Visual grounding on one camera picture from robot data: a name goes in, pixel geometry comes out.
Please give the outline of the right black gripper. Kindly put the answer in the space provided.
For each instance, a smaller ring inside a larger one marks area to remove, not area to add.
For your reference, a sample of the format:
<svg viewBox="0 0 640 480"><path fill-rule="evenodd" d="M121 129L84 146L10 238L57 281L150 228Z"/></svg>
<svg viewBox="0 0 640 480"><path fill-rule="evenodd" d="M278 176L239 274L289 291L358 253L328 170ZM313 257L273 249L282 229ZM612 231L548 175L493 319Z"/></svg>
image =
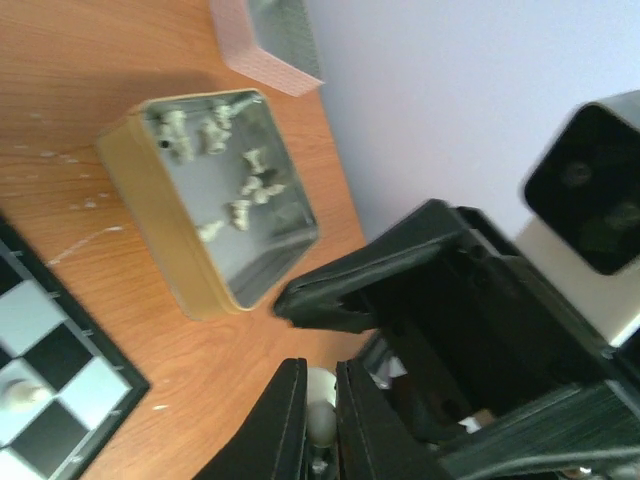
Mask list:
<svg viewBox="0 0 640 480"><path fill-rule="evenodd" d="M370 244L290 280L299 329L382 330L436 419L489 422L439 442L457 479L639 462L639 368L478 210L432 199Z"/></svg>

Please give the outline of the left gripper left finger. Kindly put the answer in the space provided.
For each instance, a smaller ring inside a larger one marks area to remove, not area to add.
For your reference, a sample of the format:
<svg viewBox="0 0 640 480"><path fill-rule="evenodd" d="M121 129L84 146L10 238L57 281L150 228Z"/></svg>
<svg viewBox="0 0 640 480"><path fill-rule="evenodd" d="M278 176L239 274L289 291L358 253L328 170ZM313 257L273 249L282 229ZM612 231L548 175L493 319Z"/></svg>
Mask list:
<svg viewBox="0 0 640 480"><path fill-rule="evenodd" d="M195 477L298 479L305 459L306 397L307 362L284 360L236 434Z"/></svg>

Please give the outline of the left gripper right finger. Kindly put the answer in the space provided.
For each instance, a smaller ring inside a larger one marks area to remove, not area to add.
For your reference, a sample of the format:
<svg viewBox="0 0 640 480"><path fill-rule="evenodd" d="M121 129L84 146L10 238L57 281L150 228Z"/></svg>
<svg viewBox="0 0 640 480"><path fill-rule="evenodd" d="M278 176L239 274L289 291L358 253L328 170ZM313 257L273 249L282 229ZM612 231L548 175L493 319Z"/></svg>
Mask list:
<svg viewBox="0 0 640 480"><path fill-rule="evenodd" d="M448 479L450 475L418 444L364 366L340 362L337 433L341 479Z"/></svg>

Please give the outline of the white queen piece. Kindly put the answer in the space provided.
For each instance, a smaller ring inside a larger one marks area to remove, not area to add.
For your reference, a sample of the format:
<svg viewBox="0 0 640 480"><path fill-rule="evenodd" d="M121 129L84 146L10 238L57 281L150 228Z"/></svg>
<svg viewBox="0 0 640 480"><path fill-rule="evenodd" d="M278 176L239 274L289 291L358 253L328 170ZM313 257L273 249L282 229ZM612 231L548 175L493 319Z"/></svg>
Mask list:
<svg viewBox="0 0 640 480"><path fill-rule="evenodd" d="M312 445L332 446L337 436L336 376L320 367L307 369L306 422Z"/></svg>

